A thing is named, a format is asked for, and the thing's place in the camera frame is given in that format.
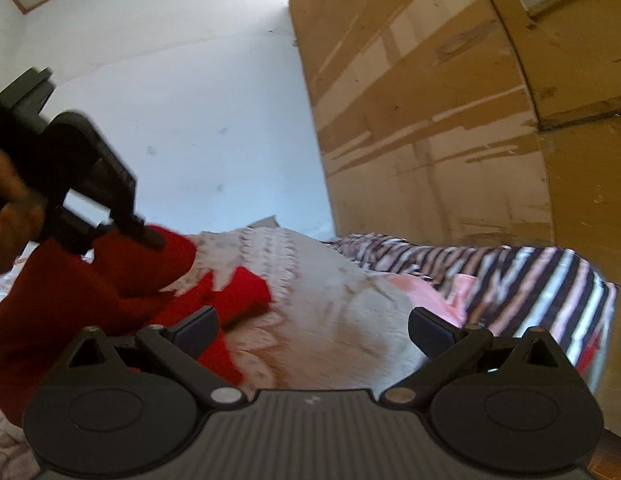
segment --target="red cloth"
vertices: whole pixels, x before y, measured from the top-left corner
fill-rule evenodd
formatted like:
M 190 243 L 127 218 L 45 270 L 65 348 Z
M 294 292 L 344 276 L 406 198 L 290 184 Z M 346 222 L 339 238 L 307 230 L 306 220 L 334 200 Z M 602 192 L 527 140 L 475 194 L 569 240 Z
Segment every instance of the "red cloth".
M 212 272 L 180 298 L 159 292 L 188 272 L 195 246 L 187 238 L 153 228 L 166 237 L 166 247 L 159 252 L 117 232 L 95 243 L 93 264 L 68 254 L 54 240 L 33 251 L 0 303 L 0 408 L 10 422 L 21 425 L 44 375 L 87 325 L 100 326 L 111 336 L 124 335 L 151 323 L 174 324 L 211 304 L 224 327 L 268 309 L 266 282 L 243 267 L 221 292 L 212 290 Z M 242 381 L 221 331 L 198 361 L 231 384 Z

